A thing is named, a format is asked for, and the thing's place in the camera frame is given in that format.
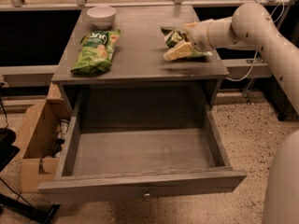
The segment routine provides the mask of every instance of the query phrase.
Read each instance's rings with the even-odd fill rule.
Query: chip bag
[[[115,44],[121,31],[93,31],[83,37],[83,48],[71,69],[75,75],[96,75],[106,72],[112,65]]]

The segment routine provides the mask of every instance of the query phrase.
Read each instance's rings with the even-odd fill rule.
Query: gray tabletop
[[[97,30],[82,9],[76,27],[53,76],[54,83],[101,84],[109,82],[172,81],[214,79],[227,77],[228,72],[216,51],[213,55],[196,60],[167,62],[163,55],[168,47],[164,43],[161,26],[179,27],[198,21],[191,6],[117,7],[117,16],[111,30],[121,29],[112,66],[102,75],[72,75],[71,68],[82,49],[79,41]]]

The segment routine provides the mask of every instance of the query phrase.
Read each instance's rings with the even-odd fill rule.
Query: drawer knob
[[[150,193],[149,193],[149,192],[145,193],[145,194],[143,195],[143,197],[144,197],[145,199],[150,198]]]

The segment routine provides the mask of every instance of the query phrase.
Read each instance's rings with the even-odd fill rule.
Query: open drawer
[[[55,203],[233,191],[234,171],[198,81],[81,89],[56,177]]]

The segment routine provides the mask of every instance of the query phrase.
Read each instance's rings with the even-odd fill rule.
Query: cardboard box
[[[48,99],[41,101],[25,112],[14,143],[21,150],[17,156],[17,159],[22,159],[21,192],[37,192],[40,182],[55,177],[59,158],[51,156],[61,119],[68,119],[68,114],[62,99],[55,105]]]

